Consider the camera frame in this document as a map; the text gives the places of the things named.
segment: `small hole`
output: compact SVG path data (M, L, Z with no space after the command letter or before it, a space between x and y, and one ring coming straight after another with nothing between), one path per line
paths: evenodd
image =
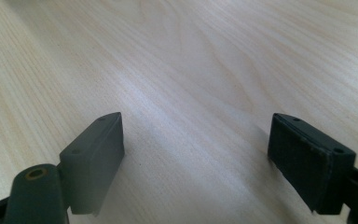
M48 173L48 170L46 170L45 168L39 168L39 169L35 169L33 171L28 172L28 174L25 175L25 178L27 180L35 180L39 177L44 176L47 173Z
M344 150L342 150L341 148L334 148L334 151L336 153L344 153Z
M75 148L74 150L72 150L72 154L79 154L81 152L80 149Z

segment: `wood grain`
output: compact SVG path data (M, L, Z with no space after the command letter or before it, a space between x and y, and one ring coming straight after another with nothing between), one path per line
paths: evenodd
M116 111L126 157L72 223L344 223L266 153L274 112L358 153L358 1L0 0L0 199Z

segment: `table surface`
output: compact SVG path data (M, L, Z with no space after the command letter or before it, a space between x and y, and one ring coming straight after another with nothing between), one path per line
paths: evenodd
M0 199L120 111L126 156L72 223L344 223L268 160L275 112L357 152L358 1L0 0Z

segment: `wooden table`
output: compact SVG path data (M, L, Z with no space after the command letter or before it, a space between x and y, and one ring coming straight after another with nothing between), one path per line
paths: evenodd
M126 157L72 223L344 223L267 147L280 112L358 153L358 1L0 0L0 199L116 111Z

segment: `light wood surface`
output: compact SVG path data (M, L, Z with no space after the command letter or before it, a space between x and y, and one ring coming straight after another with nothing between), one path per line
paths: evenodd
M0 199L116 111L126 157L72 223L344 223L267 146L281 112L358 153L358 1L0 0Z

